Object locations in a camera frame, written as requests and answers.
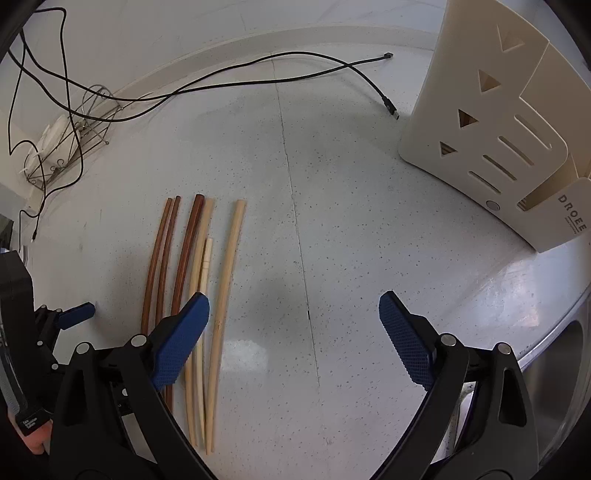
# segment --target slot cutout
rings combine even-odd
[[[457,152],[457,150],[455,148],[452,148],[443,142],[439,142],[439,148],[441,148],[441,156],[442,157],[445,157],[446,155],[449,155],[450,153]]]
[[[538,135],[538,131],[534,128],[534,126],[529,123],[525,118],[523,118],[521,115],[516,115],[515,116],[515,120],[517,120],[521,125],[523,125],[525,127],[525,129],[529,130],[529,132],[536,137],[538,140],[540,140],[540,142],[542,142],[542,144],[548,149],[552,149],[552,145],[546,141],[544,141],[542,139],[541,136]]]
[[[495,167],[497,167],[499,170],[501,170],[507,177],[509,177],[511,180],[515,181],[517,180],[515,178],[515,176],[509,171],[507,170],[503,165],[501,165],[500,163],[494,161],[492,158],[490,158],[488,155],[483,155],[485,160],[488,160],[490,163],[492,163]]]
[[[515,50],[516,48],[525,45],[525,42],[515,35],[511,30],[505,31],[499,25],[496,26],[496,29],[499,32],[499,40],[501,41],[501,50],[503,53]]]
[[[467,127],[468,125],[477,124],[478,120],[476,120],[472,115],[469,115],[464,110],[458,109],[457,111],[458,117],[460,119],[460,128]]]
[[[507,147],[513,150],[513,152],[515,152],[517,156],[521,158],[525,163],[527,163],[530,167],[534,165],[534,163],[530,160],[530,158],[527,155],[525,155],[519,148],[517,148],[514,144],[508,141],[505,137],[501,135],[499,136],[499,140],[501,140]]]
[[[495,192],[495,193],[497,193],[499,195],[501,194],[501,191],[498,188],[496,188],[492,183],[487,182],[485,179],[483,179],[477,173],[474,173],[472,170],[468,172],[468,175],[472,176],[473,178],[475,178],[479,182],[481,182],[484,185],[486,185],[487,187],[489,187],[493,192]]]
[[[482,70],[478,70],[478,80],[480,81],[480,91],[482,93],[501,86],[501,83],[496,78]]]

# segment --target cable connector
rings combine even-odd
[[[400,115],[398,114],[396,107],[392,103],[392,100],[390,100],[388,97],[384,97],[382,98],[382,100],[384,101],[384,105],[388,109],[388,112],[390,112],[390,115],[393,115],[394,118],[398,120],[400,118]]]

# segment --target triangle cutout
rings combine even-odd
[[[489,90],[501,85],[501,83],[496,78],[491,77],[482,70],[478,70],[478,79],[480,80],[480,91],[482,93],[488,92]]]
[[[443,142],[439,142],[439,147],[441,148],[441,156],[442,157],[445,157],[446,155],[449,155],[450,153],[457,152],[457,150],[455,148],[452,148]]]
[[[503,52],[507,52],[513,50],[514,48],[525,45],[525,42],[510,30],[504,31],[503,29],[502,31],[501,27],[499,27],[498,25],[496,26],[496,29],[499,31],[499,39],[501,40],[501,50]]]
[[[460,128],[464,128],[468,125],[478,123],[478,120],[476,120],[472,115],[468,115],[464,110],[458,109],[457,113],[460,118]]]

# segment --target speckled countertop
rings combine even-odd
[[[37,304],[68,308],[89,300],[98,308],[91,322],[60,338],[58,354],[67,361],[83,339],[101,348],[138,331],[167,196],[183,197],[169,279],[192,197],[217,198],[214,295],[232,201],[248,201],[226,324],[216,453],[206,458],[220,478],[373,474],[424,394],[379,322],[385,290],[467,345],[504,340],[523,353],[591,281],[587,237],[538,255],[476,203],[399,158],[432,52],[310,49],[345,60],[393,51],[391,61],[362,70],[394,101],[400,120],[347,72],[177,98],[113,129],[81,182],[51,201],[30,249]],[[281,59],[215,81],[324,67]],[[178,391],[174,413],[186,428],[183,398]]]

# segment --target black cable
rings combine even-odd
[[[46,9],[38,9],[35,11],[35,13],[38,12],[45,12],[45,11],[54,11],[56,9],[60,9],[60,8],[46,8]],[[66,16],[64,15],[64,17],[62,18],[61,21],[61,27],[60,27],[60,37],[63,38],[63,30],[64,30],[64,25],[66,23]],[[25,58],[26,58],[26,49],[23,49],[23,54],[22,54],[22,64],[24,66],[24,62],[25,62]],[[41,176],[43,178],[43,199],[41,201],[41,205],[39,207],[39,211],[37,212],[36,215],[31,215],[30,213],[28,213],[26,210],[20,210],[19,214],[18,214],[18,249],[19,251],[21,250],[21,215],[24,213],[25,215],[27,215],[29,218],[36,218],[37,222],[35,224],[35,230],[33,231],[33,237],[32,240],[34,241],[35,238],[37,237],[37,231],[39,229],[39,219],[41,217],[41,213],[43,212],[43,209],[45,208],[46,205],[46,201],[47,198],[49,197],[49,195],[58,192],[59,190],[63,190],[66,189],[68,187],[71,187],[72,185],[76,184],[80,178],[82,178],[82,174],[84,172],[84,153],[82,151],[82,145],[80,144],[80,138],[78,137],[78,135],[76,135],[76,124],[74,123],[74,118],[72,117],[72,100],[70,98],[70,82],[68,79],[68,69],[67,69],[67,60],[66,60],[66,50],[65,48],[61,49],[61,57],[62,57],[62,61],[64,64],[64,79],[66,80],[66,98],[67,98],[67,107],[64,106],[64,109],[66,109],[69,113],[69,117],[70,117],[70,125],[72,126],[72,133],[74,135],[74,137],[76,138],[76,142],[78,144],[78,150],[80,152],[80,173],[78,175],[78,177],[71,181],[70,183],[63,185],[61,187],[57,187],[49,192],[47,192],[47,187],[46,187],[46,180],[45,180],[45,172],[43,170],[43,161],[41,159],[41,157],[39,156],[39,150],[37,149],[37,146],[30,140],[22,140],[19,143],[17,143],[14,148],[11,149],[11,135],[10,135],[10,127],[11,127],[11,122],[12,122],[12,112],[14,110],[14,104],[17,98],[17,93],[18,93],[18,88],[20,86],[20,81],[21,81],[21,77],[22,77],[22,70],[19,72],[18,75],[18,79],[17,79],[17,84],[16,87],[14,89],[14,95],[12,97],[12,104],[11,104],[11,108],[10,108],[10,112],[8,114],[8,149],[9,149],[9,153],[12,155],[12,153],[14,152],[14,150],[19,146],[22,145],[24,143],[29,143],[33,146],[33,148],[35,149],[35,152],[37,153],[37,158],[39,159],[39,166],[41,168]]]
[[[35,11],[35,13],[41,13],[41,12],[51,12],[51,11],[55,11],[55,10],[60,10],[61,7],[56,7],[56,8],[43,8],[43,9],[38,9]],[[60,38],[63,38],[64,36],[64,25],[66,24],[66,11],[64,9],[64,16],[61,19],[61,26],[60,26]],[[79,136],[76,134],[76,124],[74,123],[74,118],[72,116],[72,99],[70,98],[70,82],[68,79],[68,65],[67,65],[67,60],[66,60],[66,49],[63,47],[63,43],[62,43],[62,49],[61,49],[61,59],[62,62],[64,64],[64,78],[66,80],[66,99],[67,99],[67,111],[70,117],[70,125],[72,126],[72,133],[74,135],[74,138],[76,139],[76,143],[78,144],[78,151],[80,152],[80,173],[78,174],[78,177],[71,181],[70,183],[67,183],[66,185],[62,185],[61,187],[56,187],[53,190],[50,190],[49,193],[44,195],[44,199],[41,202],[41,207],[39,208],[39,213],[37,215],[41,215],[41,212],[43,211],[44,207],[45,207],[45,203],[47,198],[49,197],[49,195],[51,195],[52,193],[55,192],[59,192],[60,190],[64,190],[68,187],[72,187],[73,185],[75,185],[76,183],[78,183],[78,181],[82,178],[82,174],[84,173],[84,153],[82,151],[82,145],[80,144],[80,138]],[[35,227],[35,231],[33,232],[33,241],[35,240],[35,238],[37,237],[37,229],[39,228],[39,221],[37,218],[37,226]]]
[[[22,50],[22,63],[25,63],[25,59],[27,56],[27,51],[23,48]],[[39,150],[37,149],[37,146],[30,140],[21,140],[20,142],[18,142],[14,148],[12,147],[12,136],[11,136],[11,124],[12,124],[12,113],[14,111],[14,104],[17,100],[17,93],[18,93],[18,88],[21,84],[21,78],[22,78],[22,70],[20,72],[18,72],[18,78],[17,78],[17,84],[14,88],[14,94],[12,96],[12,103],[10,105],[10,112],[8,114],[8,155],[12,155],[14,153],[14,151],[20,146],[20,145],[24,145],[24,144],[30,144],[33,146],[33,148],[35,149],[35,152],[37,153],[37,159],[39,160],[39,167],[41,168],[41,177],[43,178],[43,201],[41,202],[41,204],[43,205],[43,203],[45,202],[45,198],[46,198],[46,193],[47,193],[47,186],[46,186],[46,182],[45,182],[45,172],[43,171],[43,162],[41,161],[41,157],[39,156]],[[18,251],[21,251],[21,216],[22,214],[27,215],[29,218],[37,218],[37,223],[35,226],[35,230],[37,230],[37,228],[39,227],[39,217],[41,215],[41,208],[39,210],[39,212],[36,215],[31,215],[29,212],[27,212],[26,210],[19,210],[18,211]]]
[[[20,222],[20,218],[21,218],[21,214],[25,213],[28,217],[30,218],[37,218],[37,224],[35,226],[35,230],[33,232],[33,241],[35,240],[36,236],[37,236],[37,230],[39,227],[39,218],[41,216],[41,212],[43,211],[45,205],[46,205],[46,200],[49,197],[49,195],[59,191],[59,190],[63,190],[66,189],[68,187],[71,187],[72,185],[76,184],[83,175],[84,172],[84,155],[83,155],[83,151],[82,151],[82,145],[80,143],[80,139],[78,137],[78,135],[76,135],[76,124],[74,123],[74,119],[73,119],[73,115],[79,116],[81,118],[85,118],[85,119],[89,119],[89,120],[93,120],[93,121],[99,121],[99,122],[108,122],[108,123],[118,123],[118,122],[125,122],[125,121],[129,121],[129,120],[133,120],[135,118],[139,118],[140,116],[143,116],[149,112],[151,112],[152,110],[154,110],[155,108],[159,107],[160,105],[162,105],[166,100],[168,100],[169,98],[175,96],[175,95],[180,95],[182,93],[190,93],[190,92],[197,92],[200,90],[208,90],[208,89],[215,89],[215,88],[222,88],[222,87],[230,87],[230,86],[243,86],[243,85],[265,85],[265,84],[276,84],[276,83],[287,83],[287,82],[296,82],[299,80],[305,80],[305,79],[310,79],[310,78],[314,78],[317,76],[321,76],[321,75],[326,75],[329,73],[333,73],[333,72],[337,72],[339,70],[343,70],[345,68],[350,68],[352,69],[355,73],[357,73],[358,75],[360,75],[364,80],[366,80],[371,86],[372,88],[380,95],[382,101],[384,102],[384,105],[387,107],[388,111],[390,112],[391,115],[395,115],[396,118],[398,119],[398,114],[397,114],[397,110],[396,107],[394,106],[394,104],[392,103],[392,101],[390,99],[388,99],[388,97],[386,97],[383,92],[379,89],[379,87],[372,82],[367,75],[365,75],[363,72],[361,72],[360,70],[358,70],[357,68],[355,68],[356,65],[360,65],[360,64],[364,64],[364,63],[371,63],[374,61],[379,61],[379,60],[384,60],[384,59],[390,59],[392,58],[392,54],[391,53],[386,53],[381,57],[377,57],[377,58],[373,58],[373,59],[366,59],[366,60],[359,60],[356,62],[352,62],[352,63],[347,63],[343,60],[339,60],[337,58],[328,56],[328,55],[323,55],[320,53],[314,53],[314,52],[308,52],[308,51],[288,51],[288,52],[282,52],[282,53],[277,53],[277,54],[273,54],[273,55],[267,55],[265,57],[261,57],[258,58],[256,60],[252,60],[249,62],[245,62],[245,63],[241,63],[241,64],[236,64],[236,65],[231,65],[228,67],[224,67],[221,69],[218,69],[214,72],[211,72],[207,75],[204,75],[196,80],[193,80],[191,82],[188,82],[185,85],[182,85],[181,87],[179,87],[178,89],[176,89],[175,91],[171,92],[171,93],[167,93],[167,94],[163,94],[163,95],[157,95],[157,96],[153,96],[153,97],[144,97],[144,98],[139,98],[139,99],[126,99],[126,98],[118,98],[118,97],[114,97],[111,95],[106,95],[103,94],[101,92],[95,92],[94,90],[80,84],[77,83],[73,80],[70,80],[68,78],[68,74],[67,74],[67,60],[66,60],[66,48],[64,45],[64,25],[66,23],[66,17],[67,17],[67,11],[65,8],[62,7],[52,7],[52,8],[43,8],[43,9],[38,9],[35,11],[35,13],[41,13],[41,12],[51,12],[51,11],[60,11],[63,16],[61,19],[61,26],[60,26],[60,47],[61,47],[61,55],[62,55],[62,60],[63,60],[63,64],[64,64],[64,75],[60,75],[59,73],[56,72],[52,72],[49,69],[46,69],[45,67],[43,67],[38,61],[37,59],[34,57],[31,49],[29,48],[27,41],[25,39],[25,35],[24,35],[24,31],[21,30],[21,40],[22,40],[22,44],[23,44],[23,55],[22,55],[22,60],[19,63],[18,60],[16,59],[16,57],[12,54],[12,51],[9,50],[8,54],[10,55],[12,61],[19,67],[19,74],[18,74],[18,80],[17,80],[17,85],[15,87],[15,92],[14,92],[14,96],[12,98],[12,105],[11,105],[11,109],[10,109],[10,113],[9,113],[9,117],[8,117],[8,145],[9,145],[9,151],[12,154],[12,152],[14,151],[14,149],[16,149],[19,145],[23,144],[23,143],[30,143],[34,148],[35,151],[37,152],[37,157],[39,159],[39,165],[41,168],[41,175],[43,177],[43,200],[41,202],[40,208],[39,208],[39,212],[36,215],[30,215],[28,212],[21,210],[19,212],[19,251],[21,249],[21,222]],[[35,76],[33,73],[31,73],[26,67],[25,67],[25,59],[26,59],[26,54],[29,54],[29,56],[31,57],[31,60],[33,61],[33,63],[43,72],[54,76],[56,78],[59,78],[61,80],[64,80],[66,83],[66,97],[67,97],[67,106],[62,104],[61,102],[59,102],[55,97],[53,97],[53,95],[49,92],[49,90],[45,87],[45,85],[43,84],[43,82],[37,77]],[[194,85],[195,83],[201,82],[204,79],[209,78],[210,76],[216,75],[218,73],[221,72],[226,72],[228,70],[232,70],[232,69],[237,69],[237,68],[241,68],[241,67],[245,67],[245,66],[249,66],[255,63],[259,63],[261,61],[265,61],[265,60],[270,60],[273,58],[277,58],[277,57],[282,57],[282,56],[286,56],[286,55],[308,55],[308,56],[314,56],[314,57],[320,57],[326,60],[331,60],[331,61],[335,61],[337,63],[340,63],[341,65],[339,67],[334,67],[332,69],[327,69],[327,70],[323,70],[321,72],[316,72],[316,73],[311,73],[308,75],[302,75],[302,76],[298,76],[298,77],[289,77],[289,78],[285,78],[285,79],[273,79],[273,80],[253,80],[250,82],[229,82],[229,83],[220,83],[220,84],[216,84],[216,85],[206,85],[206,86],[201,86],[201,87],[193,87],[193,88],[188,88],[191,85]],[[12,112],[14,109],[14,103],[16,100],[16,96],[17,96],[17,92],[18,92],[18,88],[20,85],[20,80],[22,78],[22,73],[26,73],[27,76],[29,76],[30,78],[32,78],[33,80],[35,80],[35,82],[37,82],[37,84],[40,86],[40,88],[44,91],[44,93],[47,95],[47,97],[53,102],[55,103],[57,106],[61,107],[63,110],[65,110],[66,112],[68,112],[69,114],[69,118],[70,118],[70,125],[72,127],[72,133],[73,135],[76,137],[76,142],[78,144],[78,150],[80,152],[80,173],[78,175],[78,177],[73,180],[72,182],[68,183],[67,185],[61,186],[61,187],[57,187],[53,190],[51,190],[50,192],[47,193],[46,191],[46,181],[45,181],[45,174],[43,171],[43,161],[41,159],[41,157],[38,154],[38,150],[36,145],[31,142],[30,140],[23,140],[21,142],[19,142],[17,145],[15,145],[14,149],[11,148],[11,137],[10,137],[10,125],[11,125],[11,121],[12,121]],[[111,100],[117,100],[120,102],[131,102],[131,103],[135,103],[135,102],[149,102],[149,101],[154,101],[154,100],[159,100],[155,105],[149,107],[148,109],[136,114],[136,115],[132,115],[126,118],[117,118],[117,119],[105,119],[105,118],[100,118],[100,117],[94,117],[91,115],[86,115],[80,112],[77,112],[75,110],[72,110],[72,102],[71,102],[71,98],[70,98],[70,84],[75,85],[83,90],[86,90],[88,92],[91,92],[95,95],[101,96],[105,99],[111,99]]]
[[[209,73],[203,77],[198,78],[197,80],[194,80],[192,83],[196,83],[196,82],[200,82],[216,73],[220,73],[220,72],[224,72],[226,70],[230,70],[232,68],[238,68],[238,67],[244,67],[247,65],[252,65],[253,63],[259,62],[259,61],[263,61],[263,60],[268,60],[270,58],[275,58],[275,57],[280,57],[280,56],[284,56],[284,55],[288,55],[288,54],[300,54],[301,52],[285,52],[285,53],[277,53],[274,55],[269,55],[266,57],[262,57],[260,59],[256,59],[247,63],[242,63],[242,64],[238,64],[238,65],[233,65],[230,67],[225,67],[224,69],[220,69],[217,70],[215,72]],[[45,85],[43,84],[43,82],[37,77],[35,76],[33,73],[31,73],[26,67],[22,66],[21,64],[19,64],[18,60],[14,57],[14,55],[12,54],[12,52],[10,50],[8,50],[8,55],[10,56],[10,58],[12,59],[12,61],[20,68],[22,69],[22,71],[24,73],[26,73],[30,78],[32,78],[33,80],[35,80],[35,82],[37,82],[37,84],[39,85],[39,87],[41,87],[41,89],[45,92],[45,94],[48,96],[49,100],[51,100],[53,103],[55,103],[57,106],[61,107],[62,109],[64,109],[65,111],[69,111],[68,108],[63,105],[62,103],[59,102],[59,100],[57,100],[50,92],[49,90],[45,87]],[[248,81],[248,82],[229,82],[229,83],[218,83],[215,85],[204,85],[202,87],[194,87],[194,88],[189,88],[186,90],[181,90],[183,87],[180,87],[179,89],[175,90],[174,92],[168,93],[166,95],[161,95],[158,96],[159,98],[162,98],[159,102],[157,102],[155,105],[151,106],[150,108],[147,108],[146,110],[137,113],[136,115],[131,115],[131,116],[127,116],[125,118],[112,118],[112,119],[105,119],[105,118],[100,118],[100,117],[96,117],[96,116],[91,116],[91,115],[86,115],[84,113],[80,113],[80,112],[76,112],[76,111],[70,111],[70,113],[72,113],[73,115],[79,116],[81,118],[85,118],[88,120],[93,120],[96,122],[107,122],[107,123],[120,123],[120,122],[126,122],[128,120],[134,120],[136,118],[139,118],[140,116],[145,115],[146,113],[151,112],[152,110],[154,110],[155,108],[158,108],[160,105],[162,105],[166,100],[168,100],[169,98],[171,98],[172,96],[175,95],[179,95],[181,93],[190,93],[190,92],[198,92],[201,90],[211,90],[211,89],[216,89],[216,88],[223,88],[223,87],[235,87],[235,86],[245,86],[245,85],[265,85],[265,84],[275,84],[275,83],[288,83],[288,82],[297,82],[299,80],[306,80],[306,79],[311,79],[314,77],[319,77],[321,75],[326,75],[328,73],[333,73],[333,72],[337,72],[339,70],[343,70],[346,68],[353,68],[355,65],[360,65],[363,63],[370,63],[370,62],[374,62],[374,61],[379,61],[379,60],[385,60],[385,59],[389,59],[391,58],[392,54],[391,53],[387,53],[384,54],[381,57],[377,57],[374,59],[366,59],[366,60],[358,60],[358,61],[354,61],[353,63],[345,63],[343,62],[343,65],[341,65],[340,67],[334,67],[328,70],[322,70],[321,72],[316,72],[316,73],[310,73],[308,75],[301,75],[298,77],[289,77],[289,78],[285,78],[285,79],[272,79],[272,80],[252,80],[252,81]],[[390,99],[388,99],[385,95],[383,95],[382,100],[384,101],[384,104],[386,105],[386,107],[388,108],[388,111],[390,112],[391,115],[396,115],[396,107],[394,106],[394,104],[391,102]]]
[[[42,12],[42,11],[60,11],[63,14],[63,20],[64,21],[65,21],[66,15],[67,15],[66,9],[65,8],[62,8],[62,7],[54,7],[54,8],[46,8],[46,9],[38,9],[37,10],[37,12]],[[358,75],[360,75],[366,82],[368,82],[372,86],[372,88],[382,98],[382,100],[384,101],[384,104],[386,104],[386,107],[388,108],[388,111],[390,111],[390,113],[392,115],[395,115],[395,111],[396,111],[396,108],[394,107],[394,104],[382,93],[382,91],[379,89],[379,87],[374,82],[372,82],[372,80],[370,80],[367,77],[367,75],[365,75],[363,72],[361,72],[360,70],[358,70],[358,69],[356,69],[354,67],[354,65],[358,64],[357,62],[356,63],[349,64],[349,63],[344,62],[343,60],[339,60],[339,59],[337,59],[335,57],[331,57],[329,55],[323,55],[323,54],[320,54],[320,53],[309,52],[309,51],[289,51],[289,52],[283,52],[283,53],[278,53],[278,54],[273,54],[273,55],[269,55],[269,56],[266,56],[266,57],[262,57],[260,59],[256,59],[256,60],[253,60],[253,61],[250,61],[250,62],[246,62],[246,63],[242,63],[242,64],[238,64],[238,65],[233,65],[233,66],[229,66],[229,67],[225,67],[223,69],[219,69],[219,70],[217,70],[215,72],[212,72],[212,73],[206,75],[205,77],[201,77],[200,79],[194,80],[192,82],[188,82],[185,85],[183,85],[182,87],[180,87],[177,90],[175,90],[174,92],[166,93],[166,94],[163,94],[163,95],[157,95],[157,96],[153,96],[153,97],[144,97],[144,98],[139,98],[139,99],[115,97],[115,96],[112,96],[112,95],[107,95],[107,94],[102,93],[102,92],[95,92],[94,90],[89,89],[88,87],[86,87],[85,85],[82,85],[81,83],[75,82],[74,80],[66,79],[64,76],[59,75],[56,72],[52,72],[49,69],[46,69],[45,67],[43,67],[37,61],[37,59],[35,58],[35,55],[33,55],[31,49],[29,48],[29,46],[27,44],[27,41],[25,39],[25,35],[24,35],[24,31],[23,30],[21,30],[20,35],[21,35],[23,46],[27,50],[27,53],[31,57],[31,60],[33,61],[33,63],[42,72],[45,72],[45,73],[47,73],[47,74],[49,74],[51,76],[54,76],[56,78],[59,78],[61,80],[65,80],[65,81],[67,81],[67,82],[69,82],[69,83],[71,83],[71,84],[73,84],[73,85],[75,85],[75,86],[77,86],[77,87],[79,87],[79,88],[81,88],[83,90],[86,90],[87,92],[94,93],[94,94],[96,94],[96,95],[98,95],[100,97],[103,97],[105,99],[117,100],[117,101],[120,101],[120,102],[149,102],[149,101],[152,101],[152,100],[160,100],[160,99],[166,100],[166,99],[168,99],[168,98],[170,98],[171,96],[174,96],[174,95],[179,95],[181,93],[189,93],[189,92],[195,91],[195,90],[185,90],[185,88],[187,88],[187,87],[189,87],[191,85],[194,85],[195,83],[200,82],[200,81],[204,80],[205,78],[208,78],[209,76],[215,75],[217,73],[221,73],[221,72],[224,72],[224,71],[227,71],[227,70],[231,70],[231,69],[235,69],[235,68],[239,68],[239,67],[244,67],[244,66],[247,66],[247,65],[252,65],[254,63],[257,63],[257,62],[260,62],[260,61],[264,61],[264,60],[273,59],[273,58],[276,58],[276,57],[281,57],[281,56],[285,56],[285,55],[298,54],[298,55],[309,55],[309,56],[323,58],[323,59],[326,59],[326,60],[335,61],[337,63],[340,63],[343,66],[346,66],[348,68],[351,68],[355,73],[357,73]],[[63,35],[60,35],[60,44],[61,44],[62,48],[64,48],[64,46],[63,46],[63,44],[64,44]],[[375,61],[377,61],[377,60],[383,60],[383,59],[390,59],[390,58],[392,58],[392,56],[393,55],[391,53],[387,53],[383,57],[380,57],[378,59],[375,59]]]

